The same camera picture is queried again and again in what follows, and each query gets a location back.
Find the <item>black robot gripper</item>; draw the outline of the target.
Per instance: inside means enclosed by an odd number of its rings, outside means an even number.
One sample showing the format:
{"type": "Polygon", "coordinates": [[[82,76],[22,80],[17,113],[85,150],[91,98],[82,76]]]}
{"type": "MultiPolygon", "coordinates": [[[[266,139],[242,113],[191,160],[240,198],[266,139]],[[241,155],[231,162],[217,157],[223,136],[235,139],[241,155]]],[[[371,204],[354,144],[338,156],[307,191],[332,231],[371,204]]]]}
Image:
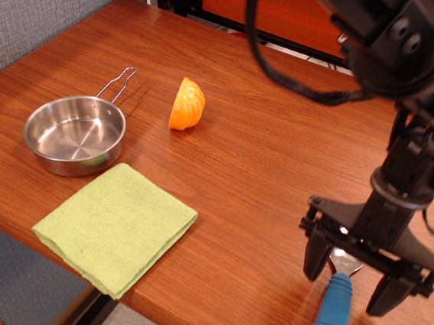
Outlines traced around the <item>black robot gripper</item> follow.
{"type": "Polygon", "coordinates": [[[383,275],[367,305],[369,316],[382,317],[408,296],[434,292],[434,254],[410,231],[410,221],[426,212],[434,191],[407,194],[384,180],[372,184],[362,204],[310,196],[300,222],[308,238],[303,271],[315,281],[334,247],[348,252],[383,275]]]}

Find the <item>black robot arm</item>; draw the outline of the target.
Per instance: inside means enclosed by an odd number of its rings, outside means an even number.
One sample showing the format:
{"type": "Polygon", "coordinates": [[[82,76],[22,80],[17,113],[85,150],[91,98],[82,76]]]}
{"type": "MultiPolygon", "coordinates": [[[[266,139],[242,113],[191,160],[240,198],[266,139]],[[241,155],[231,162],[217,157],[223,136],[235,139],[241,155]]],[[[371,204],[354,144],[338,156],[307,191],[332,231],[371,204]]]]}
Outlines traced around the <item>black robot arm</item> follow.
{"type": "Polygon", "coordinates": [[[434,0],[320,0],[344,33],[343,53],[367,94],[393,100],[388,155],[366,203],[311,197],[304,273],[315,280],[338,247],[383,277],[367,305],[383,316],[434,291],[434,254],[409,230],[434,199],[434,0]]]}

